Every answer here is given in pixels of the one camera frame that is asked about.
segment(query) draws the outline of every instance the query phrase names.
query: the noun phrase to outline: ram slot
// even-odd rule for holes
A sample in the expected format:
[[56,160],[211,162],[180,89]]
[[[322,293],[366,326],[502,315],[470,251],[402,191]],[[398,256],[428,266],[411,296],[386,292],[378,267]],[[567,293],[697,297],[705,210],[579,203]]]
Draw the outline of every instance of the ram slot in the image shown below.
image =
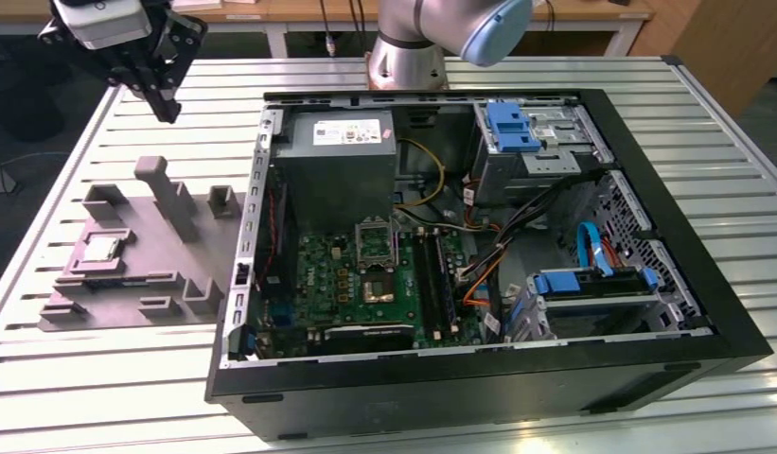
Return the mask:
[[435,243],[435,255],[438,259],[438,285],[439,292],[438,298],[440,299],[440,306],[443,308],[443,317],[447,322],[447,331],[451,334],[458,333],[458,315],[455,314],[455,302],[452,301],[452,282],[450,278],[450,272],[447,270],[447,257],[443,253],[443,247],[440,246],[440,236],[434,236]]
[[432,282],[431,267],[427,260],[427,247],[424,236],[412,239],[412,267],[415,268],[415,287],[418,289],[419,305],[422,306],[422,325],[428,338],[440,340],[440,319],[438,316],[438,303],[435,282]]
[[440,336],[448,338],[451,330],[448,324],[447,307],[444,304],[447,295],[442,294],[443,290],[442,281],[446,279],[447,269],[446,268],[442,269],[440,263],[438,261],[438,245],[435,244],[435,236],[432,235],[424,236],[424,255],[427,258],[426,272],[427,280],[430,283],[430,293],[434,303],[435,320],[438,327],[440,329]]

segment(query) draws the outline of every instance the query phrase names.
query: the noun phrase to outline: sticker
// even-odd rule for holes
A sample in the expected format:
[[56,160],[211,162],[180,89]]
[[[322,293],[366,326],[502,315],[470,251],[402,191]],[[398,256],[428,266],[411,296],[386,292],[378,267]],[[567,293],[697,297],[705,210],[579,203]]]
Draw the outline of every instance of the sticker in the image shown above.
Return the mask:
[[494,334],[501,334],[501,322],[498,322],[498,319],[495,319],[494,315],[488,312],[486,312],[486,315],[483,316],[483,324]]
[[315,123],[312,145],[379,144],[379,120],[334,120]]
[[262,16],[259,14],[227,14],[224,19],[228,21],[259,21]]
[[555,138],[555,132],[553,131],[551,128],[547,128],[547,127],[534,128],[534,135],[537,137],[553,137],[553,138]]
[[627,12],[618,15],[619,19],[647,19],[649,14],[646,12]]
[[506,288],[506,298],[517,298],[517,295],[519,295],[521,290],[522,289],[519,286],[509,284],[509,287]]
[[468,206],[475,204],[475,191],[468,187],[463,188],[463,204]]

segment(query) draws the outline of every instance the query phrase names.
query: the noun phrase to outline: power supply label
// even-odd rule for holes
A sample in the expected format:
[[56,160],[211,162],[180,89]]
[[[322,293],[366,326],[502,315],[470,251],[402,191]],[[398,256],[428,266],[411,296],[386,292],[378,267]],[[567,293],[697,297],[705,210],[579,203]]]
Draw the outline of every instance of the power supply label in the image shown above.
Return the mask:
[[379,120],[330,120],[315,123],[312,145],[362,145],[383,141]]

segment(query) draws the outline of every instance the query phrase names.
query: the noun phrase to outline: metal workbench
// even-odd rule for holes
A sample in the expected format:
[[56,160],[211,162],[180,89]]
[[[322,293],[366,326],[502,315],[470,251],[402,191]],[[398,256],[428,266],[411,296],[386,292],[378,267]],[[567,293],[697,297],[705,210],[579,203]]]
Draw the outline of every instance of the metal workbench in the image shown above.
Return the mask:
[[140,155],[170,160],[192,194],[244,190],[262,94],[364,88],[358,60],[198,61],[175,125],[110,90],[0,282],[0,452],[709,452],[777,449],[777,170],[682,67],[659,59],[448,61],[452,88],[602,88],[775,354],[634,413],[264,445],[203,403],[212,325],[43,333],[37,311],[76,240],[91,183],[132,180]]

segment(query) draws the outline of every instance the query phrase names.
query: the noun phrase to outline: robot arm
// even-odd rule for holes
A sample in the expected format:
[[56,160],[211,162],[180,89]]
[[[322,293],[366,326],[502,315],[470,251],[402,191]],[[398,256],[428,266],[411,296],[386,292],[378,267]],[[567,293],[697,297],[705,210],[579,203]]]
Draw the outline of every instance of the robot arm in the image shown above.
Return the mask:
[[[175,102],[206,23],[170,0],[51,0],[40,41],[111,86],[124,84],[174,123]],[[526,31],[531,0],[382,0],[368,79],[379,90],[444,87],[443,47],[478,66],[497,63]],[[168,41],[176,54],[163,55]]]
[[[206,23],[178,15],[168,0],[52,0],[37,38],[111,86],[124,84],[159,121],[174,123],[175,91],[198,55]],[[175,55],[164,55],[166,42]]]
[[368,60],[371,88],[431,90],[446,84],[440,47],[490,66],[514,49],[531,0],[383,0],[379,37]]

